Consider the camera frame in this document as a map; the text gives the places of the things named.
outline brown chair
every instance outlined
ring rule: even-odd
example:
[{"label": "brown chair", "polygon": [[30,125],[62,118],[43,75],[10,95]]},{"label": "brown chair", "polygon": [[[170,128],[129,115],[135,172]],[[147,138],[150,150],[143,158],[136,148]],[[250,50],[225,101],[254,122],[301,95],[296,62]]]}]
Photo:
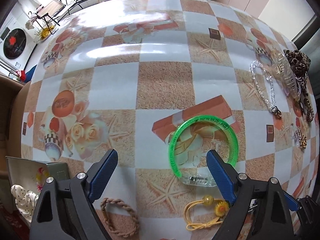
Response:
[{"label": "brown chair", "polygon": [[0,75],[0,200],[11,212],[12,196],[5,156],[21,158],[21,127],[30,82]]}]

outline yellow flower charm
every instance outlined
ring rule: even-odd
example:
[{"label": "yellow flower charm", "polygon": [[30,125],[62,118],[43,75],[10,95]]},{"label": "yellow flower charm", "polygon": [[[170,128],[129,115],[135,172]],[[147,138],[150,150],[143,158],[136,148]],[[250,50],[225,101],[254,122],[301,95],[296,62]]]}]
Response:
[{"label": "yellow flower charm", "polygon": [[226,213],[229,210],[229,205],[227,202],[222,201],[219,202],[215,208],[214,208],[214,213],[216,214],[216,216],[218,217],[224,217],[226,215]]}]

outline checkered tablecloth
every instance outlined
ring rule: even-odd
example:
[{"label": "checkered tablecloth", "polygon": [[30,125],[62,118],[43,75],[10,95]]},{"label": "checkered tablecloth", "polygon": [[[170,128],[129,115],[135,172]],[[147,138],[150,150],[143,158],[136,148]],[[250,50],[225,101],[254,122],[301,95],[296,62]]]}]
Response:
[{"label": "checkered tablecloth", "polygon": [[[121,198],[137,211],[141,227],[132,239],[211,239],[218,230],[186,230],[185,205],[220,192],[186,186],[174,177],[169,132],[160,134],[154,125],[170,116],[169,126],[174,125],[182,110],[201,103],[209,109],[220,95],[238,126],[236,170],[252,179],[275,176],[295,197],[311,195],[319,160],[315,99],[308,82],[315,111],[308,124],[274,81],[282,119],[268,112],[249,65],[256,59],[272,64],[277,51],[296,47],[262,21],[207,0],[112,0],[66,18],[50,39],[28,93],[22,157],[67,162],[74,176],[108,148],[116,149],[119,163],[101,199]],[[263,76],[257,78],[270,93]],[[297,129],[308,140],[304,151],[294,146]],[[219,153],[228,154],[216,135],[208,141],[198,131],[200,148],[218,144]],[[267,131],[274,137],[270,142]],[[193,153],[188,146],[184,150]],[[206,168],[199,158],[190,172]],[[100,216],[101,199],[94,202]],[[110,212],[116,227],[131,226],[126,212],[114,207]],[[212,209],[192,212],[195,222],[212,216]],[[292,219],[297,220],[295,213]]]}]

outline metal bolt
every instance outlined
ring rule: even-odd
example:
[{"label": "metal bolt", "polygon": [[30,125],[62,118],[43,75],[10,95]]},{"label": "metal bolt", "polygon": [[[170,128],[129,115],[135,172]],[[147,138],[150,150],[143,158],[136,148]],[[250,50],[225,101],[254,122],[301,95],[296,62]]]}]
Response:
[{"label": "metal bolt", "polygon": [[85,173],[84,172],[80,172],[80,173],[78,173],[78,175],[77,175],[77,178],[78,179],[83,179],[85,177]]},{"label": "metal bolt", "polygon": [[278,179],[277,179],[277,178],[272,177],[272,178],[271,178],[271,182],[272,182],[273,184],[277,184],[277,183],[278,183]]},{"label": "metal bolt", "polygon": [[53,182],[53,177],[49,177],[49,178],[47,178],[46,182],[47,182],[47,183],[51,183],[51,182]]},{"label": "metal bolt", "polygon": [[247,179],[247,174],[245,173],[239,173],[239,179]]}]

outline leopard print scrunchie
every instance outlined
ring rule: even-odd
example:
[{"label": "leopard print scrunchie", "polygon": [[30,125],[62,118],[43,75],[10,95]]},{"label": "leopard print scrunchie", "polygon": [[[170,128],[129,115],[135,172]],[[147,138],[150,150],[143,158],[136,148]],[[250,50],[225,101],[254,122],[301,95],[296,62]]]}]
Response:
[{"label": "leopard print scrunchie", "polygon": [[287,57],[290,63],[290,67],[296,76],[298,90],[304,96],[303,103],[307,109],[306,119],[308,122],[312,122],[314,114],[312,106],[308,99],[309,94],[307,92],[307,71],[309,70],[311,60],[308,58],[306,54],[298,50],[291,51],[284,49],[284,55]]}]

